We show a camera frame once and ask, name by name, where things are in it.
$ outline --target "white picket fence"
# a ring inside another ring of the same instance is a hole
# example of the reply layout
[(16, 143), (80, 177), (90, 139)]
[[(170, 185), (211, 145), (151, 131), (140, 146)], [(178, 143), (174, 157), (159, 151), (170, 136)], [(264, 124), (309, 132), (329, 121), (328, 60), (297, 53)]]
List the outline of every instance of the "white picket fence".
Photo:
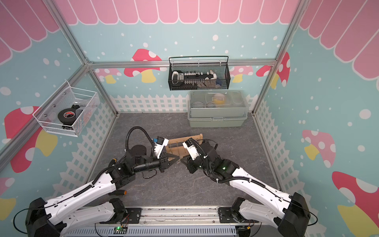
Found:
[[(263, 132), (266, 146), (273, 163), (275, 173), (278, 175), (279, 182), (284, 188), (284, 191), (293, 194), (295, 192), (300, 193), (305, 198), (309, 210), (315, 215), (318, 211), (311, 208), (309, 203), (311, 196), (304, 192), (304, 183), (298, 178), (299, 171), (293, 168), (294, 160), (289, 158), (289, 150), (285, 149), (285, 141), (280, 139), (281, 133), (278, 133), (278, 126), (275, 126), (275, 119), (271, 118), (269, 107), (266, 105), (267, 101), (263, 100), (261, 106), (257, 111), (258, 125)], [(315, 222), (315, 218), (311, 217), (311, 222)], [(309, 237), (325, 237), (324, 233), (326, 227), (317, 223), (307, 228), (307, 234)]]
[[(144, 113), (160, 113), (160, 112), (187, 112), (188, 111), (188, 99), (189, 95), (185, 97), (179, 95), (175, 97), (171, 95), (167, 97), (159, 97), (156, 95), (152, 97), (140, 96), (137, 97), (133, 95), (131, 98), (126, 96), (122, 98), (117, 96), (116, 98), (110, 96), (114, 106), (119, 112), (144, 112)], [(246, 96), (246, 100), (249, 103), (249, 111), (254, 109), (255, 103), (257, 102), (258, 95), (250, 97), (250, 94)]]
[(97, 111), (95, 120), (90, 121), (91, 127), (86, 128), (87, 135), (82, 135), (82, 143), (77, 143), (78, 150), (72, 152), (72, 161), (66, 162), (66, 172), (59, 173), (61, 182), (53, 184), (55, 192), (52, 197), (80, 187), (86, 181), (114, 116), (110, 107), (104, 103), (99, 105)]

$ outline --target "red mushroom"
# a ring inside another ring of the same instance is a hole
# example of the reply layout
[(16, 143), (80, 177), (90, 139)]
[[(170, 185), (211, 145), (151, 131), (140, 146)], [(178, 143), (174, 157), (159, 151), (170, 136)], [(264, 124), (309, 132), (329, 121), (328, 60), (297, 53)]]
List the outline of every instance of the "red mushroom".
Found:
[[(131, 61), (162, 61), (155, 53), (147, 49), (138, 49), (133, 55)], [(128, 77), (134, 77), (138, 74), (142, 74), (142, 82), (152, 83), (157, 79), (153, 75), (152, 70), (166, 71), (166, 67), (151, 67), (151, 68), (125, 68), (124, 74)]]
[(321, 154), (324, 164), (330, 168), (335, 159), (335, 144), (333, 137), (329, 133), (304, 130), (302, 142), (307, 141), (309, 146), (304, 148), (309, 159), (315, 160), (316, 155)]
[(100, 81), (105, 81), (108, 84), (115, 84), (116, 80), (113, 78), (112, 75), (121, 76), (121, 72), (117, 68), (98, 68), (95, 70), (95, 73), (99, 77)]
[[(290, 76), (290, 55), (288, 52), (285, 53), (282, 63), (279, 65), (279, 69), (276, 72), (273, 81), (271, 82), (271, 88), (276, 89), (276, 84), (280, 78), (283, 86), (287, 85), (288, 78)], [(268, 75), (270, 71), (270, 66), (263, 66), (257, 71), (257, 76), (263, 77)]]
[[(0, 178), (0, 196), (14, 183), (14, 178)], [(16, 205), (16, 199), (3, 199), (0, 198), (0, 220), (5, 220), (9, 214), (12, 212), (14, 206)]]
[[(3, 139), (3, 143), (10, 141), (18, 133), (18, 131), (30, 119), (32, 119), (32, 114), (37, 108), (37, 106), (22, 107), (13, 110), (5, 116), (4, 125), (7, 138)], [(45, 156), (49, 156), (57, 143), (57, 136), (45, 132), (40, 127), (12, 158), (11, 166), (13, 171), (20, 173), (29, 168), (34, 157), (34, 150), (36, 147), (40, 149)]]
[(233, 81), (234, 83), (239, 83), (242, 81), (242, 75), (253, 75), (254, 70), (252, 66), (236, 66), (232, 67), (230, 70), (230, 77), (234, 77)]
[(379, 234), (379, 189), (377, 186), (342, 172), (333, 172), (336, 188), (354, 206), (338, 206), (343, 220), (350, 231), (358, 237)]

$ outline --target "green storage box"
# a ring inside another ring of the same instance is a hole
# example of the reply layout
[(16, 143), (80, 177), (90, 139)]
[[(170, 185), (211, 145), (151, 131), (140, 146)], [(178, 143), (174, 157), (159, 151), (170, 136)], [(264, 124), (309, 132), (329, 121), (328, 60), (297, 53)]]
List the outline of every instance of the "green storage box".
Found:
[(242, 91), (190, 92), (188, 120), (191, 127), (239, 127), (247, 119), (249, 104)]

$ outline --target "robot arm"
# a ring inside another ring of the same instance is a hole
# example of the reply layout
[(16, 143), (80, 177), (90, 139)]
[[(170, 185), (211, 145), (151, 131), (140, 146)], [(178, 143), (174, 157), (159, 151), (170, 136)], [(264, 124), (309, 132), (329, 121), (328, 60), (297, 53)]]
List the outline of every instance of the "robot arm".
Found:
[(152, 157), (146, 155), (145, 146), (135, 145), (127, 149), (118, 162), (112, 160), (109, 167), (103, 169), (91, 182), (47, 201), (42, 198), (32, 201), (25, 221), (28, 236), (59, 237), (93, 223), (122, 223), (128, 213), (118, 198), (96, 207), (80, 208), (105, 194), (120, 191), (120, 188), (135, 180), (138, 172), (154, 169), (164, 172), (168, 169), (179, 156), (163, 152), (167, 141), (161, 137), (154, 139)]
[(190, 138), (183, 146), (189, 155), (185, 156), (182, 162), (191, 174), (201, 169), (213, 181), (227, 183), (262, 203), (256, 204), (238, 198), (231, 208), (236, 221), (257, 220), (274, 226), (284, 237), (304, 236), (310, 212), (303, 196), (298, 193), (291, 196), (266, 185), (238, 164), (222, 159), (207, 140), (198, 144)]

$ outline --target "clear plastic lid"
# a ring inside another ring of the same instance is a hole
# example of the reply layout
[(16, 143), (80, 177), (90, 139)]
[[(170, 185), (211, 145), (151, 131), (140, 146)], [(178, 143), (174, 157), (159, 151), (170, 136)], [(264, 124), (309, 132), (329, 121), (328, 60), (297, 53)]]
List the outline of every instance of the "clear plastic lid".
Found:
[(248, 107), (242, 91), (193, 91), (191, 108)]

